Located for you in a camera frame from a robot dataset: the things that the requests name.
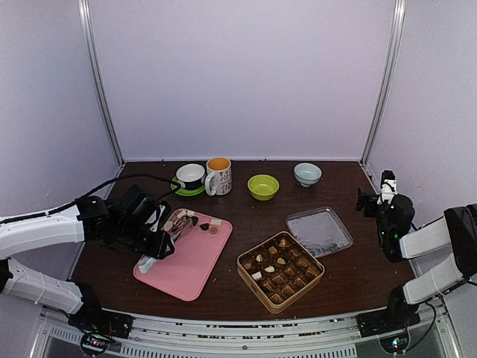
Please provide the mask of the white metal tongs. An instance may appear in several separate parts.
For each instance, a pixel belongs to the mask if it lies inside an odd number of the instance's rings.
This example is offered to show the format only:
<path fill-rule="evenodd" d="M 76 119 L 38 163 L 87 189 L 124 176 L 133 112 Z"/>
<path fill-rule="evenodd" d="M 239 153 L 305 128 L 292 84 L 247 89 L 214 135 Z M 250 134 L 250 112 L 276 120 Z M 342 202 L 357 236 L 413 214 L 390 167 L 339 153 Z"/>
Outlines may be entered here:
<path fill-rule="evenodd" d="M 170 234 L 174 246 L 178 240 L 185 237 L 194 226 L 194 217 L 190 216 L 187 212 L 183 211 L 177 214 L 175 217 L 171 217 L 168 221 L 173 222 L 174 227 L 171 231 L 166 231 Z M 141 274 L 146 274 L 152 268 L 152 266 L 157 263 L 159 260 L 152 257 L 143 256 L 138 262 L 139 272 Z"/>

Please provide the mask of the bear print tin lid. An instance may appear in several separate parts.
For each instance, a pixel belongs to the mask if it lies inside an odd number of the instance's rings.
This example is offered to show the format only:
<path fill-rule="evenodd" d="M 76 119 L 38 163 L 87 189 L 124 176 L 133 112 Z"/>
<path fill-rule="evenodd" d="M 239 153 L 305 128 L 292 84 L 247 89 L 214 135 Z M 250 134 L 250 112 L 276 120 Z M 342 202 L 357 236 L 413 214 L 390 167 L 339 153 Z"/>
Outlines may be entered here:
<path fill-rule="evenodd" d="M 315 258 L 353 245 L 353 238 L 331 207 L 291 214 L 285 219 L 291 235 Z"/>

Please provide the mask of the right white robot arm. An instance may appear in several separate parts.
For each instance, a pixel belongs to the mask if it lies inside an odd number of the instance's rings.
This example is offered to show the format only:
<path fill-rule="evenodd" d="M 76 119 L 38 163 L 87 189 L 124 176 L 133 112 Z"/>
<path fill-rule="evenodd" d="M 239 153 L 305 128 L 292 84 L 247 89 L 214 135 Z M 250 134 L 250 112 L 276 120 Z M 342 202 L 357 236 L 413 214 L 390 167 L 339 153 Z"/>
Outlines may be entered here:
<path fill-rule="evenodd" d="M 415 210 L 412 200 L 387 180 L 379 194 L 358 189 L 356 210 L 376 220 L 378 243 L 392 263 L 421 257 L 449 246 L 451 254 L 425 274 L 393 289 L 381 313 L 389 329 L 399 328 L 421 303 L 454 289 L 476 275 L 476 205 L 452 207 L 424 226 L 410 231 Z"/>

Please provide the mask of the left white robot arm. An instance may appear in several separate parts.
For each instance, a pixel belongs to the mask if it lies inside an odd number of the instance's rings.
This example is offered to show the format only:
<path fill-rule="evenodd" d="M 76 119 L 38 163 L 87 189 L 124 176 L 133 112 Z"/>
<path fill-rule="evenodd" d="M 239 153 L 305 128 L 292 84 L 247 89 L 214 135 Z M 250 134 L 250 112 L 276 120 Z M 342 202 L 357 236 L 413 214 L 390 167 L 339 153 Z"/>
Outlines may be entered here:
<path fill-rule="evenodd" d="M 77 316 L 91 331 L 102 330 L 107 314 L 89 285 L 54 279 L 22 265 L 14 255 L 64 243 L 101 241 L 107 248 L 162 260 L 175 251 L 174 240 L 162 229 L 169 213 L 166 201 L 133 185 L 117 199 L 91 195 L 51 210 L 4 218 L 1 293 L 62 310 Z"/>

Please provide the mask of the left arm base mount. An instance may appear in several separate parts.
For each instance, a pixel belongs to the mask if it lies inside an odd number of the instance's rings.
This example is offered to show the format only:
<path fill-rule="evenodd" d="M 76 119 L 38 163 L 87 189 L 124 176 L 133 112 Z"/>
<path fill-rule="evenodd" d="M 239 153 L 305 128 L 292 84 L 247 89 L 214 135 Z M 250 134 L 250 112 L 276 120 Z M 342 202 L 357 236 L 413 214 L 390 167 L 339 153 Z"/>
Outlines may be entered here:
<path fill-rule="evenodd" d="M 127 339 L 133 325 L 131 315 L 104 310 L 80 310 L 67 314 L 68 323 L 88 333 L 99 333 L 107 338 Z"/>

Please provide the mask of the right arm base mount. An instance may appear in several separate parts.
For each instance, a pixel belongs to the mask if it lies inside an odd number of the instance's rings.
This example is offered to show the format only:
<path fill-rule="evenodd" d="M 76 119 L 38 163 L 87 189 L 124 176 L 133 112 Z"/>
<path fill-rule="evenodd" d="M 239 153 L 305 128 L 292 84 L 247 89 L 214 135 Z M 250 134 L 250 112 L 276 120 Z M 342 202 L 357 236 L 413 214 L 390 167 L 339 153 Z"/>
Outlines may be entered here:
<path fill-rule="evenodd" d="M 395 330 L 403 330 L 408 326 L 420 323 L 418 313 L 404 310 L 394 311 L 388 308 L 356 316 L 358 330 L 361 337 L 382 335 Z"/>

